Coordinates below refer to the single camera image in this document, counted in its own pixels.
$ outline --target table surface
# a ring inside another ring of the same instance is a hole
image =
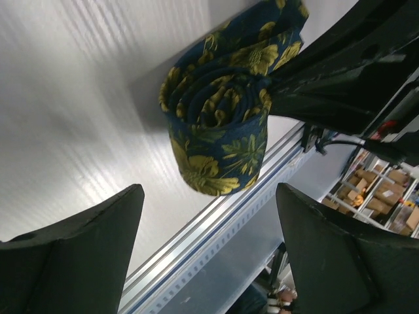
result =
[[[185,47],[251,0],[0,3],[0,240],[42,228],[140,183],[128,274],[213,198],[179,176],[157,105]],[[306,0],[310,44],[356,0]],[[268,146],[296,122],[269,118]]]

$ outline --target rolled fabric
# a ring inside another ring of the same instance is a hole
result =
[[[300,0],[262,0],[170,70],[159,102],[179,171],[194,190],[219,196],[255,184],[268,139],[269,74],[299,53],[307,17]]]

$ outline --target navy blue cloth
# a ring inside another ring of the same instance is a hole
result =
[[[268,138],[269,74],[299,53],[307,17],[300,0],[262,0],[170,70],[159,101],[190,187],[219,196],[255,184]]]

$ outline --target fabric roll spiral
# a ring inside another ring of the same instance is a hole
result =
[[[270,73],[295,57],[308,11],[262,0],[193,46],[172,67],[159,102],[183,180],[211,196],[256,183],[268,139]]]

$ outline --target rolled necktie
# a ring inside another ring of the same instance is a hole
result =
[[[159,102],[179,171],[194,190],[219,196],[256,183],[272,106],[269,74],[299,53],[307,17],[300,0],[262,0],[170,70]]]

